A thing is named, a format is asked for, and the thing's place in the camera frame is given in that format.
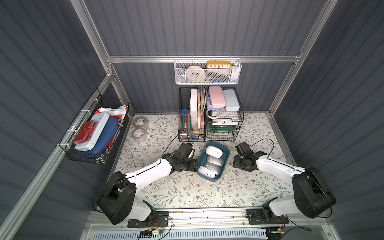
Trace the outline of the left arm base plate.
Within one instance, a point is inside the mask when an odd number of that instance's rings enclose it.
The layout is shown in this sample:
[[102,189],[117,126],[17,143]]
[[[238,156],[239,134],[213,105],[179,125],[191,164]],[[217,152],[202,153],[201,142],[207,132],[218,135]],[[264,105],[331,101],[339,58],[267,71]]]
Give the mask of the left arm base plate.
[[133,228],[165,228],[168,226],[170,220],[168,211],[159,211],[151,213],[148,218],[144,221],[131,220],[129,219],[127,227]]

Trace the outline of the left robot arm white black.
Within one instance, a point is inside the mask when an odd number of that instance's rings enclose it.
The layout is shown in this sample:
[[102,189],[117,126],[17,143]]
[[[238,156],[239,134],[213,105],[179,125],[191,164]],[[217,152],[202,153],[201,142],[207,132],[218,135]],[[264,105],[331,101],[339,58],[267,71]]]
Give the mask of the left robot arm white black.
[[96,198],[97,206],[113,225],[125,219],[151,221],[156,212],[154,207],[147,201],[136,199],[136,193],[175,172],[196,172],[199,163],[193,158],[194,153],[192,144],[183,143],[174,152],[163,154],[153,164],[140,170],[125,174],[115,172]]

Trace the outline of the silver mouse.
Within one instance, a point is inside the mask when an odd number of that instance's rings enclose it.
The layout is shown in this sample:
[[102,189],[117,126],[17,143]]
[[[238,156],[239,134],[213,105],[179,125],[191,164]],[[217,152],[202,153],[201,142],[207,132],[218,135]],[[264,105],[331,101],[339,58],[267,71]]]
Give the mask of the silver mouse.
[[213,164],[213,163],[206,162],[204,164],[204,167],[207,168],[208,170],[212,171],[215,175],[220,175],[222,172],[221,166]]
[[216,158],[210,155],[207,156],[207,162],[211,164],[215,164],[219,167],[222,167],[224,165],[224,160],[222,158]]

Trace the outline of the teal plastic storage box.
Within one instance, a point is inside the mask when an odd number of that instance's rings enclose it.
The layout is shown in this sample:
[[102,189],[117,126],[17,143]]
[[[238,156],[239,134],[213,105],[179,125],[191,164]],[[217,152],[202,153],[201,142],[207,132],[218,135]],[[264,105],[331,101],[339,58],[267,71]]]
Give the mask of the teal plastic storage box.
[[202,177],[205,180],[208,180],[208,181],[211,181],[211,182],[216,182],[224,174],[224,170],[226,168],[226,165],[227,165],[227,162],[228,162],[228,159],[229,159],[229,156],[230,156],[230,150],[229,150],[228,147],[226,147],[225,145],[222,145],[222,144],[220,144],[218,142],[208,142],[205,145],[205,147],[203,148],[203,150],[201,152],[201,155],[199,157],[199,164],[200,164],[200,166],[204,166],[204,164],[207,162],[207,156],[208,155],[205,153],[205,150],[206,150],[206,147],[208,147],[208,146],[215,146],[215,147],[217,147],[217,148],[219,148],[219,149],[221,149],[223,151],[223,156],[221,157],[224,160],[224,165],[221,167],[222,168],[222,172],[221,172],[220,175],[216,175],[216,177],[214,179],[209,179],[209,178],[207,178],[205,176],[202,176],[198,172],[197,172],[197,174],[198,174],[199,177]]

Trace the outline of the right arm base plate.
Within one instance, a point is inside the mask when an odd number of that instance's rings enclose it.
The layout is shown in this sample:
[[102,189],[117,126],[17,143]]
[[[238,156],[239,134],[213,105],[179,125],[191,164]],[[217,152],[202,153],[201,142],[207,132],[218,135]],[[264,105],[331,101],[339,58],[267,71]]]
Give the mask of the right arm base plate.
[[280,224],[284,226],[290,222],[286,216],[276,216],[267,209],[247,209],[246,218],[250,225]]

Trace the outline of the white mouse large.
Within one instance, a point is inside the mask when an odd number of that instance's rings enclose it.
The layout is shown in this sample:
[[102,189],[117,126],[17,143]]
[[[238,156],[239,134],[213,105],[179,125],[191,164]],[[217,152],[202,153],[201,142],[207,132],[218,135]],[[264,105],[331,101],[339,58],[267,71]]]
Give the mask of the white mouse large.
[[214,158],[221,158],[223,156],[223,151],[215,146],[206,147],[205,153]]

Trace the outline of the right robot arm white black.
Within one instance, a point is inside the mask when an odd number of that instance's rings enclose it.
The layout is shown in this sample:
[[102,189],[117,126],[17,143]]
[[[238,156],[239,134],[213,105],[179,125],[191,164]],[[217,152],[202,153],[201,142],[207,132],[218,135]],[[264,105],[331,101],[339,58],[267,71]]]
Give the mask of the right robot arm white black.
[[264,152],[254,152],[246,142],[235,146],[237,155],[233,167],[247,172],[266,172],[293,187],[294,195],[273,198],[263,204],[263,217],[283,217],[302,214],[314,219],[332,210],[336,197],[321,172],[316,168],[301,168],[270,158]]

